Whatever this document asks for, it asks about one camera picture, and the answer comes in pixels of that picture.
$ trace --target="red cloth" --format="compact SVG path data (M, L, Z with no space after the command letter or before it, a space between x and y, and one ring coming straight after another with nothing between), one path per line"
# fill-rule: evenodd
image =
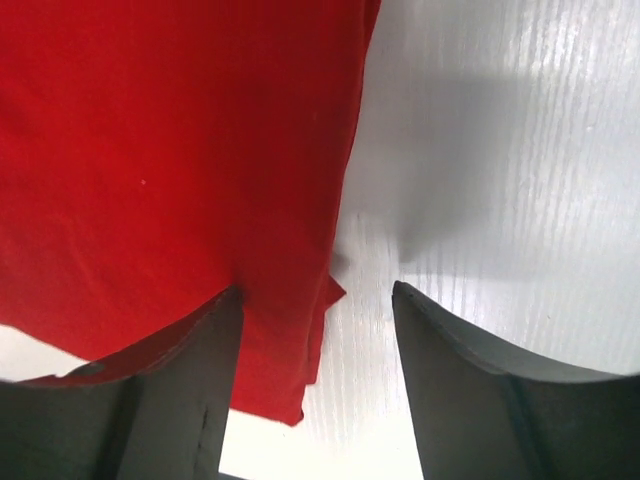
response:
M378 0L0 0L0 321L87 360L231 283L232 406L314 381Z

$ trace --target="red fabric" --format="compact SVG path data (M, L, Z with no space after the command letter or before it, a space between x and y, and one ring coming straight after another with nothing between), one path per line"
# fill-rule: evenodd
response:
M0 321L98 360L235 283L301 419L377 0L0 0Z

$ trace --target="red garment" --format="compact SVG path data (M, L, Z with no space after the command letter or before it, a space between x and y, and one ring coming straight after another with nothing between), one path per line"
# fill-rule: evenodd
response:
M0 0L0 321L87 360L235 283L232 406L315 380L378 0Z

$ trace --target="folded red cloth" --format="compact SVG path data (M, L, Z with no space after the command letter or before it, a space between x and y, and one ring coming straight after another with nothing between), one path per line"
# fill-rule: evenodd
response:
M294 424L378 0L0 0L0 321L90 361L235 283Z

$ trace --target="red towel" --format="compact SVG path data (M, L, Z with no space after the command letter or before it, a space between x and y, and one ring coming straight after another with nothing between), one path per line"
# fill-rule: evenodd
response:
M232 406L315 380L378 0L0 0L0 322L90 361L235 283Z

